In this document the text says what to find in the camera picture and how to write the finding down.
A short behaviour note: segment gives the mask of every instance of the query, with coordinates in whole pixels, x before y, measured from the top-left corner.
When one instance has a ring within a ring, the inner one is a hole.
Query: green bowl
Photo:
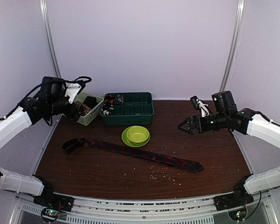
[[[149,138],[149,131],[142,126],[132,126],[126,132],[126,137],[136,146],[142,145]]]
[[[127,131],[128,131],[130,128],[131,128],[131,127],[128,127],[127,129],[125,129],[125,130],[123,131],[122,135],[121,135],[122,141],[123,141],[127,146],[130,146],[130,147],[142,147],[142,146],[146,145],[146,144],[149,142],[149,140],[150,140],[150,135],[149,135],[147,141],[145,141],[145,142],[144,142],[143,144],[141,144],[141,145],[135,145],[134,143],[132,143],[132,142],[127,138],[127,136],[126,136]]]

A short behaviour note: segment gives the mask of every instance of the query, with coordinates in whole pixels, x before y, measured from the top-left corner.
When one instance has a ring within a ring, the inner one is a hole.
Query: brown wooden tabletop
[[[250,174],[236,141],[227,130],[191,136],[177,129],[188,116],[199,114],[189,101],[154,101],[154,110],[153,123],[146,126],[151,140],[141,149],[199,161],[205,170],[186,172],[85,147],[65,155],[61,147],[73,138],[124,145],[121,133],[126,126],[104,126],[97,117],[85,127],[62,117],[36,174],[51,182],[56,192],[64,194],[141,200],[229,192],[243,176]]]

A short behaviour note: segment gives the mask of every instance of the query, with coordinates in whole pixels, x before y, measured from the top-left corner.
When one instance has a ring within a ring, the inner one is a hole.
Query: lime green plate
[[[130,128],[131,128],[131,127],[126,128],[126,129],[123,131],[123,133],[121,134],[121,139],[122,139],[123,143],[125,143],[127,146],[130,146],[130,147],[141,147],[141,146],[146,145],[146,144],[149,142],[149,140],[150,140],[150,134],[149,134],[149,137],[148,137],[147,141],[144,142],[142,145],[139,145],[139,146],[134,145],[134,144],[127,138],[127,136],[126,136],[126,133],[127,133],[127,131],[128,131]]]

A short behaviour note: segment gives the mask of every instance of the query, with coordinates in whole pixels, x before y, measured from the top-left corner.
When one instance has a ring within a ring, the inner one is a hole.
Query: dark green plastic box
[[[154,104],[150,92],[107,93],[123,95],[124,104],[114,105],[112,115],[101,116],[105,125],[150,125],[153,122]]]

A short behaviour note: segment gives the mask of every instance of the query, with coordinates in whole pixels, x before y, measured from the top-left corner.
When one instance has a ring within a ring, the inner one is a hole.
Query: plaid necktie
[[[137,148],[120,146],[110,142],[94,140],[94,139],[72,139],[65,142],[64,145],[62,146],[62,149],[66,154],[70,154],[79,147],[90,147],[90,148],[96,148],[105,151],[116,152],[116,153],[129,155],[144,160],[161,163],[185,171],[191,171],[197,173],[204,170],[201,163],[197,161],[180,159],[173,156],[153,153]]]

